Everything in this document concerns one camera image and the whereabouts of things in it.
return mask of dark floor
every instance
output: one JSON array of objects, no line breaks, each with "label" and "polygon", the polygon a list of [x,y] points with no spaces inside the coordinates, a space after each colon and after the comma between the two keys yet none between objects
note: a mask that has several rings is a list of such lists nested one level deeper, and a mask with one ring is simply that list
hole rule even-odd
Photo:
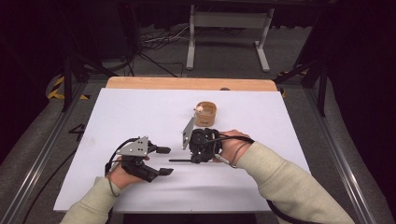
[{"label": "dark floor", "polygon": [[[220,77],[220,78],[257,78],[269,79],[276,77],[281,71],[289,71],[298,56],[308,34],[309,28],[280,28],[271,29],[264,51],[271,67],[270,73],[261,70],[255,49],[252,47],[260,33],[245,30],[239,35],[229,35],[217,30],[202,31],[196,38],[195,65],[192,71],[184,69],[181,74],[180,64],[163,64],[169,71],[183,77]],[[185,63],[188,41],[180,39],[162,49],[145,52],[156,62]],[[111,66],[119,62],[106,62]],[[142,60],[139,56],[134,60],[134,73],[137,76],[170,77],[159,66]],[[117,71],[121,76],[129,74],[129,68]],[[369,214],[376,223],[394,223],[386,200],[374,182],[359,152],[355,148],[344,125],[337,103],[332,94],[331,83],[328,85],[325,105],[326,119],[319,119],[317,110],[312,106],[313,90],[304,90],[299,85],[301,77],[293,77],[279,87],[286,91],[285,105],[289,111],[294,129],[302,145],[304,154],[310,166],[312,175],[352,216],[356,223],[374,223],[364,220],[358,211],[354,200],[348,194],[345,179],[340,175],[332,155],[329,136],[323,131],[320,121],[325,120],[331,131],[335,144],[342,149],[348,166],[353,172],[362,198],[366,202]],[[69,113],[62,113],[63,100],[50,99],[49,105],[32,123],[21,137],[13,150],[0,167],[0,198],[2,203],[0,213],[2,223],[22,223],[28,208],[33,204],[34,197],[43,188],[47,179],[64,159],[78,146],[78,134],[69,133],[79,124],[87,124],[98,92],[106,85],[107,78],[103,75],[92,75],[86,85],[74,84],[75,90],[81,90],[90,95],[89,100],[78,100],[71,107]],[[54,136],[57,124],[63,125],[58,137]],[[24,180],[31,168],[37,164],[40,152],[46,151],[48,159],[41,163],[43,169],[36,173],[37,181],[33,178],[30,189],[20,190],[26,186]],[[60,186],[67,172],[69,160],[44,188],[26,223],[59,223],[64,214],[53,212],[52,208],[60,191]],[[277,223],[274,215],[257,214],[258,223]],[[122,215],[115,215],[112,223],[121,223]]]}]

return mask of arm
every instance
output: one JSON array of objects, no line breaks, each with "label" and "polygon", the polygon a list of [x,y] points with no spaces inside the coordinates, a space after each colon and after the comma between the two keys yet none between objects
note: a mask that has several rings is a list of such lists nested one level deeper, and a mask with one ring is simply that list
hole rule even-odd
[{"label": "arm", "polygon": [[[236,131],[226,134],[241,135]],[[223,150],[226,150],[223,156],[231,158],[242,144],[240,140],[223,141]],[[318,223],[353,223],[311,174],[270,148],[258,142],[245,146],[237,152],[235,163],[254,178],[260,195],[272,201],[284,214]]]},{"label": "arm", "polygon": [[120,165],[106,177],[98,177],[96,180],[87,194],[70,207],[61,224],[106,223],[108,212],[117,201],[115,195],[119,195],[129,185],[142,181],[136,176],[128,175]]}]

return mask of person's right hand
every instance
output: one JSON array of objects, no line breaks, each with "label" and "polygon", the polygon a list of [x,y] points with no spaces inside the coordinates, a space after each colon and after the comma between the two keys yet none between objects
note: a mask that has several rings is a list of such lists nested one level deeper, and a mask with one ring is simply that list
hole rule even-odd
[{"label": "person's right hand", "polygon": [[[220,134],[227,135],[227,136],[249,136],[245,133],[241,133],[237,130],[231,130],[228,132],[220,132]],[[220,152],[220,156],[225,158],[227,161],[230,162],[230,165],[235,166],[242,155],[248,150],[251,146],[250,143],[247,143],[243,140],[239,139],[227,139],[222,140],[222,151]]]}]

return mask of cable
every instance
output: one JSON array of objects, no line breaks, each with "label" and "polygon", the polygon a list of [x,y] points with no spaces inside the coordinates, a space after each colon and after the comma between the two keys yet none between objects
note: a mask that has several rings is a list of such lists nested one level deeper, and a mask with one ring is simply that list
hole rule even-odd
[{"label": "cable", "polygon": [[161,32],[159,35],[157,35],[158,37],[153,37],[153,35],[151,35],[151,34],[144,34],[144,35],[151,35],[152,38],[149,38],[149,39],[146,39],[146,40],[144,39],[140,43],[140,45],[141,45],[140,52],[144,52],[144,51],[147,51],[149,49],[162,49],[163,47],[167,46],[168,44],[175,43],[175,42],[177,42],[180,39],[188,40],[187,38],[184,38],[184,35],[187,33],[186,30],[188,28],[189,28],[189,26],[181,29],[180,31],[177,31],[177,33],[175,35],[173,35],[172,32],[169,32],[165,36],[161,36],[163,34],[163,32]]},{"label": "cable", "polygon": [[158,63],[158,64],[180,64],[181,70],[180,70],[180,77],[183,77],[183,72],[184,72],[184,63]]},{"label": "cable", "polygon": [[133,138],[130,138],[130,139],[126,140],[125,142],[123,142],[119,147],[117,147],[117,149],[113,152],[113,155],[111,155],[110,160],[108,161],[108,163],[106,163],[106,166],[105,166],[105,175],[107,175],[107,173],[108,173],[108,172],[110,171],[110,169],[111,169],[111,164],[113,163],[113,159],[114,159],[114,157],[115,157],[116,154],[117,154],[117,150],[119,150],[120,148],[124,147],[126,144],[128,144],[128,143],[130,143],[130,142],[133,142],[133,141],[134,141],[134,139],[133,139]]},{"label": "cable", "polygon": [[169,74],[172,75],[173,77],[178,77],[177,75],[175,75],[175,74],[172,73],[171,71],[169,71],[169,70],[167,70],[166,68],[164,68],[163,66],[161,66],[159,63],[157,63],[157,62],[155,62],[154,60],[152,60],[152,59],[151,59],[149,56],[147,56],[146,54],[140,52],[140,53],[139,53],[139,56],[140,56],[142,59],[147,60],[147,61],[149,61],[149,62],[152,62],[152,63],[154,63],[155,65],[161,67],[161,69],[165,70],[167,73],[169,73]]},{"label": "cable", "polygon": [[[113,66],[113,67],[104,67],[104,69],[111,71],[111,72],[118,71],[121,68],[124,68],[125,66],[127,66],[132,60],[133,60],[133,57],[127,57],[127,60],[125,63],[121,63],[121,64]],[[100,72],[96,69],[91,69],[91,68],[88,68],[85,66],[84,66],[84,69],[91,74],[102,74],[102,72]]]},{"label": "cable", "polygon": [[116,194],[114,192],[113,185],[111,184],[111,172],[120,164],[120,162],[123,162],[123,160],[113,161],[113,162],[115,162],[114,165],[110,168],[110,170],[108,172],[105,172],[105,175],[107,175],[108,185],[110,186],[111,193],[113,194],[114,197],[118,198],[120,196],[120,194]]},{"label": "cable", "polygon": [[29,217],[30,212],[33,209],[33,206],[35,205],[35,202],[37,201],[38,197],[41,195],[41,193],[44,191],[44,188],[48,185],[48,183],[51,181],[51,179],[58,173],[58,171],[64,166],[64,164],[76,153],[77,149],[73,150],[72,153],[70,153],[70,155],[67,156],[66,159],[64,159],[64,161],[61,163],[61,165],[58,166],[58,168],[52,173],[52,175],[49,177],[49,179],[46,181],[46,183],[44,184],[44,186],[41,188],[41,190],[37,193],[37,195],[35,196],[35,198],[33,199],[32,204],[30,205],[29,209],[26,212],[26,215],[23,219],[22,224],[26,223],[27,218]]},{"label": "cable", "polygon": [[[244,147],[246,144],[249,144],[249,143],[253,144],[254,140],[249,138],[249,137],[245,137],[245,136],[238,136],[238,135],[229,136],[229,135],[225,135],[225,134],[220,134],[220,135],[222,135],[224,137],[220,137],[220,138],[215,138],[215,139],[209,140],[209,141],[207,141],[205,143],[202,143],[202,145],[208,144],[208,143],[212,143],[212,142],[221,141],[221,140],[227,140],[227,139],[239,139],[239,140],[245,141],[245,143],[236,150],[235,154],[233,155],[233,160],[229,163],[229,165],[231,167],[236,168],[236,166],[233,166],[233,162],[235,161],[235,158],[236,158],[236,155],[238,154],[238,151],[242,147]],[[285,220],[285,221],[287,221],[289,223],[293,223],[293,224],[318,224],[317,222],[302,221],[302,220],[299,220],[297,218],[290,217],[290,216],[284,214],[283,212],[281,212],[279,209],[277,209],[272,201],[267,200],[267,202],[268,202],[269,207],[271,208],[271,210],[274,212],[275,215],[277,215],[278,217],[280,217],[281,219],[283,219],[283,220]]]},{"label": "cable", "polygon": [[132,67],[131,67],[131,64],[130,64],[130,63],[128,63],[128,67],[129,67],[128,76],[129,76],[129,74],[131,73],[132,76],[134,77],[134,61],[132,61]]}]

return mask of metal rail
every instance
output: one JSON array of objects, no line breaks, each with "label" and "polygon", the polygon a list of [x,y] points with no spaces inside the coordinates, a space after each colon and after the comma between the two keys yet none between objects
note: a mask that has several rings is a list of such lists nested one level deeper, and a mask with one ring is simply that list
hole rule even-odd
[{"label": "metal rail", "polygon": [[12,201],[11,205],[9,206],[8,210],[6,211],[0,223],[2,224],[15,223],[16,219],[20,215],[23,206],[25,205],[27,199],[32,193],[32,190],[35,187],[38,178],[40,177],[41,173],[44,170],[44,167],[47,164],[47,161],[50,158],[50,155],[53,151],[55,143],[58,140],[62,128],[64,127],[67,119],[70,117],[75,105],[77,104],[78,101],[77,99],[83,93],[85,86],[86,83],[77,84],[77,87],[74,90],[73,101],[70,107],[65,112],[63,112],[56,121],[55,127],[50,133],[49,138],[47,139],[45,145],[42,147],[40,153],[35,159],[35,163],[33,164],[32,168],[25,177],[23,183],[21,184],[20,189],[18,190],[18,193],[16,194],[14,200]]},{"label": "metal rail", "polygon": [[323,130],[326,139],[331,147],[331,154],[334,160],[335,166],[337,167],[338,173],[346,187],[346,191],[352,201],[355,211],[359,217],[361,223],[376,224],[373,214],[370,212],[369,205],[367,204],[364,196],[361,192],[358,182],[352,173],[352,170],[347,163],[347,159],[344,156],[343,150],[339,147],[337,142],[334,140],[330,126],[326,118],[323,118],[317,108],[317,98],[312,89],[304,89],[306,98],[309,101],[313,111],[315,112],[318,123]]}]

